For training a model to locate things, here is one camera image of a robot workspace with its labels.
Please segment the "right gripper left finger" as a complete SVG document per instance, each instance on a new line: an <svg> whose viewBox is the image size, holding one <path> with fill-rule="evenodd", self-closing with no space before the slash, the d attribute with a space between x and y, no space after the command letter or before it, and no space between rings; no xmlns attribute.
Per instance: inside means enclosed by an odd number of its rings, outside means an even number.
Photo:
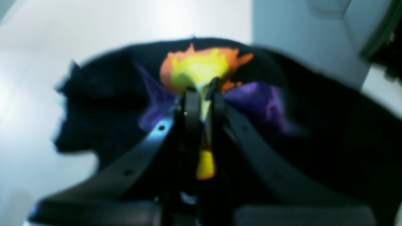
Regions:
<svg viewBox="0 0 402 226"><path fill-rule="evenodd" d="M200 95L185 91L128 153L69 189L40 200L29 226L179 226L179 185L194 173Z"/></svg>

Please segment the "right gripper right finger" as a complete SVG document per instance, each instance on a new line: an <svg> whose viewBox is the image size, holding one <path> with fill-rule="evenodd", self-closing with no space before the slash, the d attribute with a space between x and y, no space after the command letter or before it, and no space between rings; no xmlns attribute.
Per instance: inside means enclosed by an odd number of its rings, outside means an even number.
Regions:
<svg viewBox="0 0 402 226"><path fill-rule="evenodd" d="M229 226L375 226L369 206L317 183L283 159L258 134L250 121L225 103L218 90L220 78L208 85L210 134L217 160L224 160L226 138L235 153L281 205L241 204L230 208Z"/></svg>

